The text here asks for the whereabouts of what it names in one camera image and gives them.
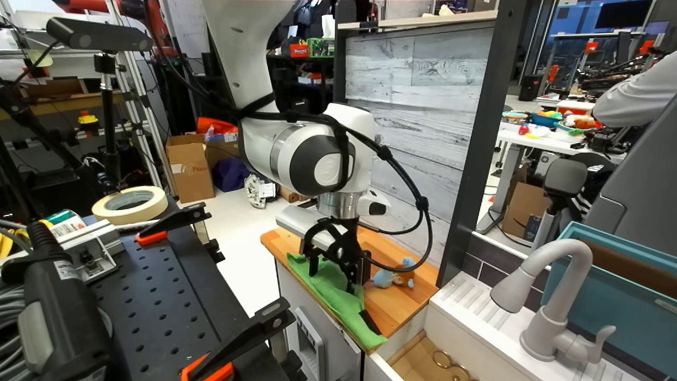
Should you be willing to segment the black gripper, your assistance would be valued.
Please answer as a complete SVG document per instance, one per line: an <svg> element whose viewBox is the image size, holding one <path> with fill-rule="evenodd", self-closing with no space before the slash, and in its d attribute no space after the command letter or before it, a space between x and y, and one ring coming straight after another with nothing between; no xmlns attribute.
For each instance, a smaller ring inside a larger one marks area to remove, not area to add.
<svg viewBox="0 0 677 381"><path fill-rule="evenodd" d="M321 250L315 237L328 234L333 244ZM369 257L357 244L357 221L319 219L306 236L301 253L307 258L309 275L319 272L319 258L333 260L347 275L347 292L356 294L369 282Z"/></svg>

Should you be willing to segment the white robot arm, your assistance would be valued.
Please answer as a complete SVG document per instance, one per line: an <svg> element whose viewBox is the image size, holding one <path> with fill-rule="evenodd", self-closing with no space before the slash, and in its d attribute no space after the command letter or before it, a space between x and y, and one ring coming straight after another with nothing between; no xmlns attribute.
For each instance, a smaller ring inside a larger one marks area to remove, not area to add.
<svg viewBox="0 0 677 381"><path fill-rule="evenodd" d="M296 3L204 0L204 7L242 154L261 175L319 201L318 222L302 234L309 274L319 272L319 258L333 260L354 290L369 274L357 222L370 191L374 117L336 102L321 114L277 109L266 44Z"/></svg>

